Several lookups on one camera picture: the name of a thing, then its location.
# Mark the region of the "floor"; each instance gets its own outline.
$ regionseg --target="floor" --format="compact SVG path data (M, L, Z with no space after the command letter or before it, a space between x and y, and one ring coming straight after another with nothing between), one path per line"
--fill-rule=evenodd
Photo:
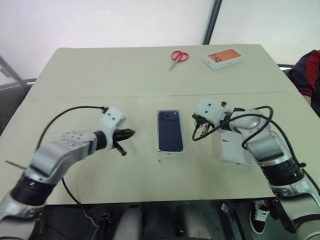
M198 210L204 213L215 240L226 239L222 231L221 221L218 217L219 211L221 211L221 201L197 200L189 201L188 203L194 205ZM184 204L184 202L181 201L144 203L147 221L144 228L143 239L174 237L175 232L173 226L175 209L182 204ZM111 231L114 231L122 213L129 205L130 203L96 204L90 206L89 209L96 218L99 218L103 213L110 213L112 219L110 228ZM246 209L249 213L248 204L246 204ZM92 224L89 224L89 220L84 217L83 212L76 206L48 206L44 215L44 233L39 235L37 240L92 239L95 227L93 227ZM236 222L232 221L231 224L235 236L234 240L241 240L242 238ZM297 239L294 234L287 232L282 227L279 220L275 221L270 216L267 219L264 233L262 235L252 233L252 237L255 240ZM96 239L103 239L102 231L97 232Z

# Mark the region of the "scissors blade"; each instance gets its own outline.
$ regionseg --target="scissors blade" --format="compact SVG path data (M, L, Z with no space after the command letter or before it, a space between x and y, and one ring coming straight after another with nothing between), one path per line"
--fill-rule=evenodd
M177 63L178 63L178 61L173 61L172 65L171 65L171 67L170 67L170 69L169 69L169 72L170 72L172 69L174 69L174 67L177 65Z

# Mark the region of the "blue smartphone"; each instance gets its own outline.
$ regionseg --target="blue smartphone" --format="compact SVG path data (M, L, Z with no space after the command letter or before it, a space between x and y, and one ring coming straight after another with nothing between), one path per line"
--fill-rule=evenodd
M158 152L185 152L185 140L179 110L157 111L157 137Z

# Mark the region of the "metal rod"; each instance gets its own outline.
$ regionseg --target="metal rod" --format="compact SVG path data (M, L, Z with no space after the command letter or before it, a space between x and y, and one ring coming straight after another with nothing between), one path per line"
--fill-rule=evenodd
M26 83L22 80L22 78L13 70L12 67L0 56L0 65L2 69L4 69L4 73L6 76L8 73L11 75L11 77L18 82L21 86L26 86Z
M216 25L217 17L219 14L219 10L221 7L222 0L215 0L212 8L212 13L210 17L210 21L208 24L208 28L206 29L206 33L203 40L203 45L209 45L212 33L214 32L214 28Z

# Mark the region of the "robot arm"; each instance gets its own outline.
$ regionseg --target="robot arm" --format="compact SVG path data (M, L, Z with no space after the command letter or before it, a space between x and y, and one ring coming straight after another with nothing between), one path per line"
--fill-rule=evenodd
M268 118L261 118L261 115L256 109L246 111L236 108L231 112L210 99L204 99L197 106L193 117L197 128L207 123L202 132L204 135L208 131L208 125L222 125L222 129L241 133L244 138L259 131L246 142L246 147L277 196L273 203L282 225L288 231L297 233L301 240L320 239L318 189L282 139L271 130L270 125L264 127Z
M111 107L100 121L101 130L69 131L38 148L29 167L0 203L0 238L30 238L48 196L74 163L101 149L117 148L125 155L118 141L135 132L117 129L124 120L122 113Z

